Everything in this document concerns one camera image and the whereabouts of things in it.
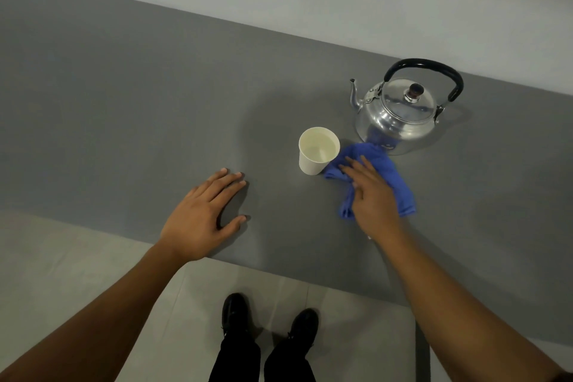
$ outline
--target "blue cloth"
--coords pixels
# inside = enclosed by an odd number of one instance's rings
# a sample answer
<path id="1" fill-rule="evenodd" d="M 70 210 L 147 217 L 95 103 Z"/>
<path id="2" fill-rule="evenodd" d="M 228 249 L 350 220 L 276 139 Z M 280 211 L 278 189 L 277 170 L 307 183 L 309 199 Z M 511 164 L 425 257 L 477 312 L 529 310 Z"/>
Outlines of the blue cloth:
<path id="1" fill-rule="evenodd" d="M 348 165 L 345 157 L 351 157 L 355 160 L 360 160 L 363 155 L 367 158 L 372 166 L 376 168 L 378 173 L 385 179 L 388 186 L 394 191 L 396 197 L 396 204 L 398 205 L 398 214 L 400 217 L 411 215 L 416 212 L 414 204 L 414 194 L 406 185 L 394 162 L 386 154 L 384 147 L 379 147 L 374 144 L 354 144 L 344 148 L 340 154 L 327 166 L 324 170 L 324 178 L 336 178 L 338 180 L 352 181 L 345 173 L 343 173 L 338 165 Z M 352 211 L 352 202 L 354 201 L 354 187 L 352 184 L 348 185 L 348 193 L 338 209 L 338 214 L 344 219 L 354 219 L 354 212 Z"/>

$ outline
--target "black shoe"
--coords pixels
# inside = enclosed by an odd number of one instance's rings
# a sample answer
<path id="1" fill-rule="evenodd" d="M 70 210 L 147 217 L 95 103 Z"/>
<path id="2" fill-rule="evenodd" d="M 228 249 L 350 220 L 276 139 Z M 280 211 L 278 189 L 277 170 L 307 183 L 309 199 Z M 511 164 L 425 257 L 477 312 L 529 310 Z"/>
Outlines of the black shoe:
<path id="1" fill-rule="evenodd" d="M 319 330 L 319 315 L 312 308 L 307 308 L 295 317 L 288 333 L 288 339 L 296 344 L 297 349 L 306 355 L 315 341 Z"/>
<path id="2" fill-rule="evenodd" d="M 224 335 L 227 335 L 229 330 L 248 332 L 249 307 L 241 293 L 233 293 L 227 296 L 223 304 L 221 322 Z"/>

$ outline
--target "cup rim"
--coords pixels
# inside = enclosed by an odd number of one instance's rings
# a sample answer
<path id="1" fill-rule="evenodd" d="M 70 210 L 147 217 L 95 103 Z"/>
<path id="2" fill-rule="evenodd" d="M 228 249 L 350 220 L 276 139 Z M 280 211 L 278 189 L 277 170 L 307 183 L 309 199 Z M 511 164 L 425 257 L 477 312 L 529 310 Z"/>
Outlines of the cup rim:
<path id="1" fill-rule="evenodd" d="M 336 153 L 334 154 L 334 157 L 332 159 L 329 159 L 327 161 L 324 162 L 317 162 L 316 160 L 312 160 L 311 158 L 309 158 L 306 154 L 304 154 L 302 148 L 300 147 L 300 141 L 303 138 L 303 136 L 311 131 L 311 130 L 315 130 L 315 129 L 320 129 L 321 132 L 325 132 L 333 141 L 335 141 L 336 144 Z M 308 161 L 311 161 L 313 163 L 316 164 L 324 164 L 324 163 L 328 163 L 333 161 L 336 156 L 338 155 L 338 153 L 340 153 L 340 139 L 338 139 L 338 136 L 336 135 L 336 133 L 334 133 L 332 130 L 327 129 L 326 127 L 320 127 L 320 126 L 316 126 L 316 127 L 310 127 L 308 129 L 306 129 L 301 135 L 300 138 L 298 138 L 298 151 L 300 152 L 300 154 L 302 154 L 304 156 L 305 159 L 307 159 Z"/>

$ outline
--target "paper cup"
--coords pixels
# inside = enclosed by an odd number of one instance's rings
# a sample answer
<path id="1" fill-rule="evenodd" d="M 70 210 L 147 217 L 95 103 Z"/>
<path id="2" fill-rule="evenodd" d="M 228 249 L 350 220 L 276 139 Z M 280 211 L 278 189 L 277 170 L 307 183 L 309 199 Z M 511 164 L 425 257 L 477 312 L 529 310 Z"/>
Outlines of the paper cup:
<path id="1" fill-rule="evenodd" d="M 308 175 L 317 175 L 340 152 L 340 141 L 324 127 L 306 130 L 298 140 L 298 166 Z"/>

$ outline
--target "black kettle handle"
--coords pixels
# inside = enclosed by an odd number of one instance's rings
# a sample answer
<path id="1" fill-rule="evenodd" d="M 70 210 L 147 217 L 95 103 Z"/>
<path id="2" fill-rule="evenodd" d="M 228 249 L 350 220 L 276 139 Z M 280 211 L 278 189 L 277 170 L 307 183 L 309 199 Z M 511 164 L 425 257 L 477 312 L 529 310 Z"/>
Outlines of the black kettle handle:
<path id="1" fill-rule="evenodd" d="M 396 62 L 396 64 L 392 65 L 388 71 L 386 71 L 386 74 L 384 75 L 384 82 L 390 81 L 392 76 L 398 70 L 403 68 L 426 68 L 427 70 L 437 71 L 438 73 L 448 76 L 455 82 L 455 88 L 452 89 L 448 95 L 449 102 L 452 102 L 458 98 L 458 95 L 460 95 L 463 91 L 463 79 L 460 73 L 458 73 L 452 67 L 448 67 L 446 64 L 442 64 L 441 62 L 436 62 L 435 60 L 429 59 L 410 58 L 399 60 Z"/>

